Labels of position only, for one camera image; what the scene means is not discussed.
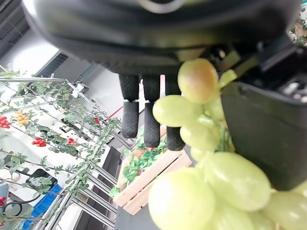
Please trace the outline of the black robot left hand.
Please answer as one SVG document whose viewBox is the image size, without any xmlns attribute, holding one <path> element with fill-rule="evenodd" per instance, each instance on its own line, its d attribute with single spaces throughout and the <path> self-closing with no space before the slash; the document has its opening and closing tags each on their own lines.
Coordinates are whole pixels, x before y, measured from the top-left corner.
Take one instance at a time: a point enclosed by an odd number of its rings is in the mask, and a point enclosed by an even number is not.
<svg viewBox="0 0 307 230">
<path fill-rule="evenodd" d="M 207 58 L 237 79 L 222 89 L 237 152 L 277 190 L 307 179 L 307 49 L 287 35 L 299 0 L 24 0 L 32 29 L 66 53 L 119 75 L 122 134 L 138 130 L 138 82 L 178 93 L 181 64 Z"/>
</svg>

